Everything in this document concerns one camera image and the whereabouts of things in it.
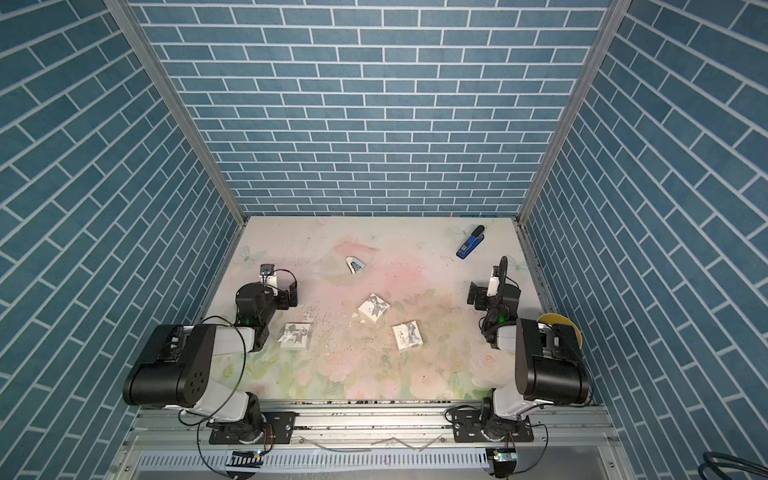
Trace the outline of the white bow box lid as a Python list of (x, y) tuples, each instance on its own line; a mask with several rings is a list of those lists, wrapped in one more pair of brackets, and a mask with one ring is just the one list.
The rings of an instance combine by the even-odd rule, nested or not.
[(423, 345), (423, 338), (416, 321), (394, 325), (392, 331), (399, 351)]

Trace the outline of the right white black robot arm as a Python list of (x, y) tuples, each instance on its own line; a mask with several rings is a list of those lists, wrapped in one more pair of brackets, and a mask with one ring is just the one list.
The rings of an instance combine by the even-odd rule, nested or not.
[(483, 399), (474, 427), (490, 441), (529, 441), (528, 416), (546, 406), (586, 406), (592, 399), (591, 375), (582, 359), (580, 334), (568, 322), (517, 315), (520, 289), (494, 281), (472, 283), (467, 303), (484, 316), (481, 335), (491, 348), (514, 354), (514, 381)]

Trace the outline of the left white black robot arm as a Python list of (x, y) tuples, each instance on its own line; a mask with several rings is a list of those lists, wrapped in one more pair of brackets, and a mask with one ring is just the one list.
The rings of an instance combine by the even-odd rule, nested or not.
[(212, 315), (195, 326), (156, 327), (124, 383), (124, 401), (133, 406), (184, 410), (195, 417), (189, 426), (211, 429), (212, 445), (262, 443), (269, 449), (288, 444), (295, 413), (265, 412), (256, 394), (242, 391), (238, 385), (227, 387), (212, 380), (210, 373), (215, 357), (239, 353), (237, 381), (242, 382), (248, 355), (264, 347), (275, 312), (297, 305), (296, 282), (284, 290), (267, 277), (236, 292), (232, 322)]

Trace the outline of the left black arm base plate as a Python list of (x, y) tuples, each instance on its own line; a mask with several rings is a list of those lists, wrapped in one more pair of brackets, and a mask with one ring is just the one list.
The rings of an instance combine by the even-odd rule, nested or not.
[(211, 445), (256, 445), (267, 447), (289, 444), (297, 414), (295, 412), (262, 412), (253, 422), (249, 416), (237, 422), (213, 422), (210, 424)]

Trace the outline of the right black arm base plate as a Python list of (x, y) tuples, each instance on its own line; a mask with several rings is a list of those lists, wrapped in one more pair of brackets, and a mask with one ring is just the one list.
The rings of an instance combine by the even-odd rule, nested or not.
[(513, 421), (491, 414), (483, 414), (476, 408), (451, 408), (444, 412), (451, 425), (457, 443), (534, 441), (532, 426), (528, 420)]

